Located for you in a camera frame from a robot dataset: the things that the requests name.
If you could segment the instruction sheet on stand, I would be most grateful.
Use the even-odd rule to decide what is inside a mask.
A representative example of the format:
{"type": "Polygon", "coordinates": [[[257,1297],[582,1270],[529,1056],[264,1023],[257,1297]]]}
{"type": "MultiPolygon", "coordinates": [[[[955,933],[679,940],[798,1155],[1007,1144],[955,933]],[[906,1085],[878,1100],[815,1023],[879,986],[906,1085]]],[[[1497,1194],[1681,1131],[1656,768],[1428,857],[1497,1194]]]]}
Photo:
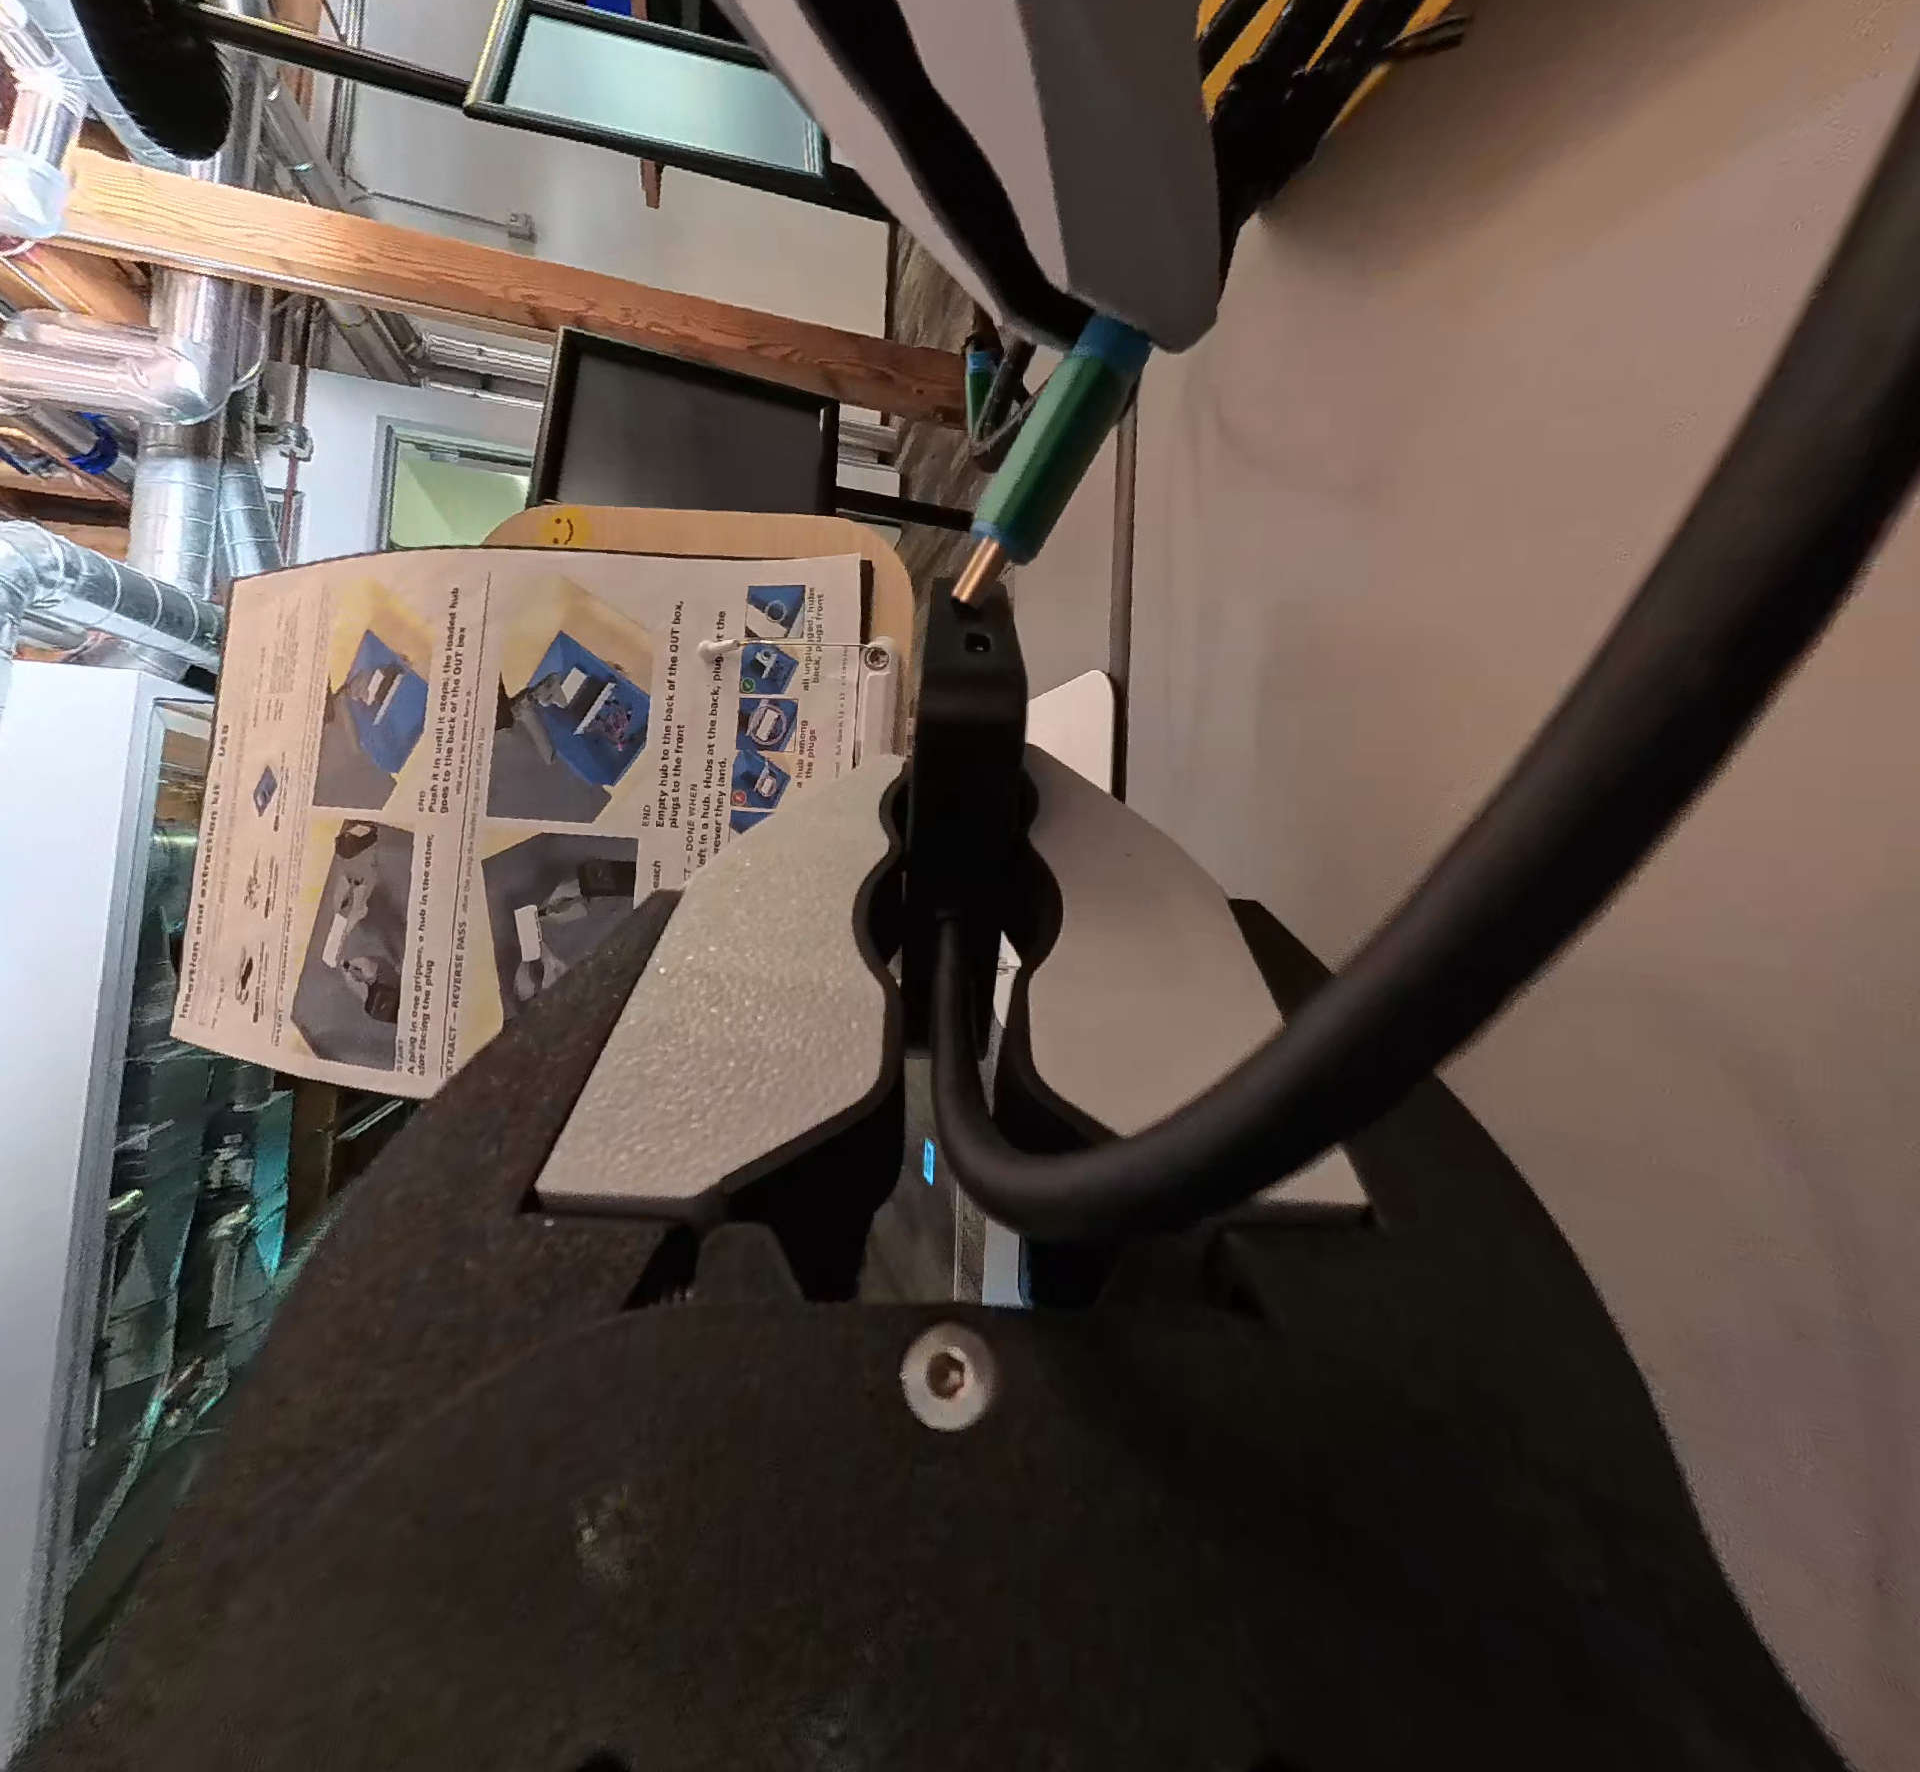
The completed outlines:
{"type": "Polygon", "coordinates": [[[483,543],[697,559],[815,559],[856,553],[873,572],[869,625],[899,652],[892,751],[910,750],[910,706],[918,685],[917,601],[899,553],[866,523],[824,515],[540,503],[499,523],[483,543]]]}

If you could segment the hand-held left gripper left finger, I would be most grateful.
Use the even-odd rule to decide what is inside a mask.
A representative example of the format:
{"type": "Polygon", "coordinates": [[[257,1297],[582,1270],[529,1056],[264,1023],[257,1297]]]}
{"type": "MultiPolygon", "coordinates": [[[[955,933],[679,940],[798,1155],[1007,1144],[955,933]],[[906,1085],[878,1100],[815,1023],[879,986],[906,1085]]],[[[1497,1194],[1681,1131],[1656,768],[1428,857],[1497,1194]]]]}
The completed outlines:
{"type": "Polygon", "coordinates": [[[536,1179],[540,1209],[690,1217],[884,1100],[901,1006],[872,909],[899,779],[807,787],[688,881],[536,1179]]]}

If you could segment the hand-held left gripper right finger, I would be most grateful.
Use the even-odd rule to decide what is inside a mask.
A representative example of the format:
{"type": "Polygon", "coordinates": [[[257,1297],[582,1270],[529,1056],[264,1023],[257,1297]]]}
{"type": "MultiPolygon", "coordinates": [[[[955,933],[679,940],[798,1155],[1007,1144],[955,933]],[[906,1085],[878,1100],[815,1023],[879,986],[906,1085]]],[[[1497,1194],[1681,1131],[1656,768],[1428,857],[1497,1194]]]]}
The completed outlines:
{"type": "Polygon", "coordinates": [[[1009,895],[1000,1121],[1098,1144],[1182,1113],[1281,1028],[1225,892],[1154,824],[1044,751],[1009,895]]]}

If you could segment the white stand base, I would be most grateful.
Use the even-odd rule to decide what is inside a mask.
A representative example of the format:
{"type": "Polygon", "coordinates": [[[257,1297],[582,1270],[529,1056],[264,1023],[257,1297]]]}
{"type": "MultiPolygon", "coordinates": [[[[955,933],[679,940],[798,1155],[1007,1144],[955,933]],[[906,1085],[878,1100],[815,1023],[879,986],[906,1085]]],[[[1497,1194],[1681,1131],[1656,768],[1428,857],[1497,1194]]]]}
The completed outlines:
{"type": "Polygon", "coordinates": [[[1110,674],[1088,670],[1027,705],[1027,745],[1122,798],[1124,717],[1110,674]]]}

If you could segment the black usb hub lead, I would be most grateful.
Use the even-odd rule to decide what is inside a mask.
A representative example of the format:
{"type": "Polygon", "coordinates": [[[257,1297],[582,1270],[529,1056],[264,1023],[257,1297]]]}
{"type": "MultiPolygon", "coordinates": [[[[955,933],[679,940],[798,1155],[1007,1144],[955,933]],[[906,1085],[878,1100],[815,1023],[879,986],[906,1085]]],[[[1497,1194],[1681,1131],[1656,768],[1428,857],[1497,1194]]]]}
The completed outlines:
{"type": "Polygon", "coordinates": [[[1103,1244],[1239,1209],[1392,1113],[1632,877],[1900,518],[1917,470],[1917,106],[1666,550],[1513,772],[1353,962],[1179,1113],[1021,1152],[980,1083],[955,925],[939,935],[931,1103],[997,1222],[1103,1244]]]}

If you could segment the printed instruction sheet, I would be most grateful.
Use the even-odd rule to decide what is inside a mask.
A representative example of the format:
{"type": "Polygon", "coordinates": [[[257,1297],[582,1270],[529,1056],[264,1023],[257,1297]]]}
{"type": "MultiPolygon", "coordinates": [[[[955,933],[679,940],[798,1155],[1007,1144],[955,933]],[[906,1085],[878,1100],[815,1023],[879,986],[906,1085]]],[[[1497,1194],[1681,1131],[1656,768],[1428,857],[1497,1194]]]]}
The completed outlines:
{"type": "Polygon", "coordinates": [[[428,547],[232,591],[175,1038],[427,1099],[651,895],[899,747],[856,553],[428,547]]]}

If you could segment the black usb hub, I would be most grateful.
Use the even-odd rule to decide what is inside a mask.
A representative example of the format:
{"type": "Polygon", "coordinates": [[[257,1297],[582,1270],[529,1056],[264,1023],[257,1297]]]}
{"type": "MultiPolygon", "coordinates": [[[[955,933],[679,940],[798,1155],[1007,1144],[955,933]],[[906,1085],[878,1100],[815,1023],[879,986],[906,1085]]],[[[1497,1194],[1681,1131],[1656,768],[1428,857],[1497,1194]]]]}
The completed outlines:
{"type": "Polygon", "coordinates": [[[996,967],[1013,892],[1027,671],[1013,602],[978,607],[955,582],[931,587],[906,803],[908,940],[935,943],[956,920],[973,960],[996,967]]]}

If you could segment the thin braided cable green plugs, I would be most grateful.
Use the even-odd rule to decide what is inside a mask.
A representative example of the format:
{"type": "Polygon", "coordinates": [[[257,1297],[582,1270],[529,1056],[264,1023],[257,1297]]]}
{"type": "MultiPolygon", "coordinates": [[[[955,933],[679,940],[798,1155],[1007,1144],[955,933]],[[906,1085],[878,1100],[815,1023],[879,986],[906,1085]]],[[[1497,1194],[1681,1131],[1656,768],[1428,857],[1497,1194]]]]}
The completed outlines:
{"type": "MultiPolygon", "coordinates": [[[[1233,71],[1209,105],[1220,259],[1240,226],[1318,152],[1385,67],[1462,46],[1470,16],[1428,0],[1220,0],[1196,34],[1209,80],[1233,71]]],[[[1128,410],[1150,345],[1113,316],[1091,316],[1049,379],[1028,393],[1028,342],[965,345],[967,440],[992,483],[971,521],[973,551],[956,602],[980,607],[1014,564],[1030,564],[1056,527],[1101,444],[1128,410]]]]}

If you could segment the silver ventilation duct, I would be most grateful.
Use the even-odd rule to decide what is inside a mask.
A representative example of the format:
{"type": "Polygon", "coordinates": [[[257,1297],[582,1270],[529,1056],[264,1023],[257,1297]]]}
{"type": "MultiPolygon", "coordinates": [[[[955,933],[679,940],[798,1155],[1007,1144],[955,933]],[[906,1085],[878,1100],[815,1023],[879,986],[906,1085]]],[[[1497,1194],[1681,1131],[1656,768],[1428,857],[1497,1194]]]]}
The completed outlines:
{"type": "MultiPolygon", "coordinates": [[[[213,0],[272,18],[272,0],[213,0]]],[[[243,572],[277,568],[267,503],[254,458],[254,387],[265,353],[270,299],[227,278],[159,268],[151,328],[195,366],[195,383],[145,418],[135,467],[128,559],[198,598],[216,598],[223,513],[239,515],[243,572]]]]}
{"type": "Polygon", "coordinates": [[[26,623],[104,633],[159,670],[221,667],[224,614],[211,601],[29,521],[2,524],[2,661],[26,623]]]}

